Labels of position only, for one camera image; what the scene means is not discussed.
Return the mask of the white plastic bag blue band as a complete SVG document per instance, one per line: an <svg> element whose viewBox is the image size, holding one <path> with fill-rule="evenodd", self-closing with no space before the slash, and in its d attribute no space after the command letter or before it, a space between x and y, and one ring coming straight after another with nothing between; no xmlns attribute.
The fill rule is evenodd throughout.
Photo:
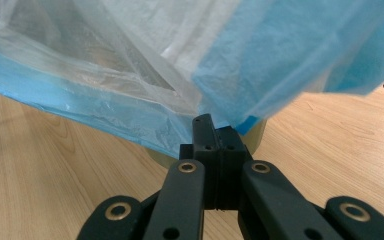
<svg viewBox="0 0 384 240"><path fill-rule="evenodd" d="M0 94L169 156L384 81L384 0L0 0Z"/></svg>

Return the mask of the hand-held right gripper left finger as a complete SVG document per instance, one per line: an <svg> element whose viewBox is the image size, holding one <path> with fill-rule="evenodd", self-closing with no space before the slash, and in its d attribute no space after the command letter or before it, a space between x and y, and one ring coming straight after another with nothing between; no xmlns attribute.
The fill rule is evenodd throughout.
<svg viewBox="0 0 384 240"><path fill-rule="evenodd" d="M219 144L210 114L192 120L192 143L181 144L179 159L193 159L205 167L204 208L216 208Z"/></svg>

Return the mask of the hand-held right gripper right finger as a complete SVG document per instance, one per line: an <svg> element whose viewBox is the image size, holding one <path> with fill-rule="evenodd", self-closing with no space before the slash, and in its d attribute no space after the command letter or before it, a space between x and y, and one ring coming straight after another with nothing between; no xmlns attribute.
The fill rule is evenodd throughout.
<svg viewBox="0 0 384 240"><path fill-rule="evenodd" d="M216 130L220 141L219 180L216 208L236 210L239 206L243 164L250 159L246 145L231 127Z"/></svg>

